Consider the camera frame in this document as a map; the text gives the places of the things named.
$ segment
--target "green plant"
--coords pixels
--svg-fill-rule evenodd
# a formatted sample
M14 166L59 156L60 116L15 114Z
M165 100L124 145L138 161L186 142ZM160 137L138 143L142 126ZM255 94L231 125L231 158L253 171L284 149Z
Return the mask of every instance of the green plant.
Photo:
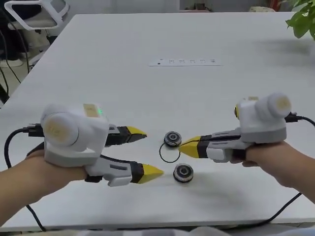
M295 37L301 38L309 31L315 40L315 0L294 0L293 4L294 7L305 6L286 21L287 26L293 28Z

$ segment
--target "forearm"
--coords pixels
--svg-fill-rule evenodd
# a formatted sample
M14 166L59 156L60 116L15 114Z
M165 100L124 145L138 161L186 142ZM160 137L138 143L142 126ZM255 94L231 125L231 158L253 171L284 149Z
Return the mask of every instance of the forearm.
M301 155L291 182L293 188L315 203L315 159Z
M38 201L41 187L23 161L0 172L0 226L28 204Z

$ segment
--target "chair leg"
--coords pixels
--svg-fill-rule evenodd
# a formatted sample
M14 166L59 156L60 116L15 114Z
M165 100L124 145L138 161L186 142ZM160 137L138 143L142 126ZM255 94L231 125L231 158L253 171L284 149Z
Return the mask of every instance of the chair leg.
M4 104L9 99L9 95L6 93L2 85L0 85L0 100Z

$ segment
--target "sticker label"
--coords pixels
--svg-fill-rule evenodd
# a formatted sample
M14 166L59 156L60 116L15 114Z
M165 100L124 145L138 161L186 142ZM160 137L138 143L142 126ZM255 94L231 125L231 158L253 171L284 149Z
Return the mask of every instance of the sticker label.
M95 117L98 118L99 117L99 113L97 111L97 107L94 104L83 104L83 108L85 111L85 115L87 117Z
M160 59L149 66L218 66L222 65L217 59Z
M248 97L248 101L258 101L258 100L259 100L259 98L256 97L256 96L250 96L250 97Z
M68 137L68 129L52 120L45 123L44 133L61 143Z
M280 111L290 109L291 108L291 103L286 97L280 97L277 100L277 108Z

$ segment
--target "yellow fingertip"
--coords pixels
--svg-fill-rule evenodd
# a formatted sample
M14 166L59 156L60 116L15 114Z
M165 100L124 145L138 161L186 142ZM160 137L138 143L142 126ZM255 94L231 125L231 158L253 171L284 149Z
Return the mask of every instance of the yellow fingertip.
M198 143L197 141L200 141L200 139L201 139L201 136L193 137L193 138L191 138L191 139L189 139L189 140L183 142L183 143L181 144L181 146L186 145L187 143L189 143L189 144Z
M137 129L135 127L132 127L132 126L127 126L127 129L129 130L129 132L131 134L142 134L142 135L147 135L145 132L143 132L142 130L140 129Z
M198 141L200 141L201 136L196 136L192 139L187 140L182 145L179 146L178 150L187 156L193 157L193 158L199 158L198 154Z
M147 164L143 164L143 171L144 171L144 174L142 178L138 181L139 184L149 182L164 174L164 171L161 171L160 169L151 165L147 165Z

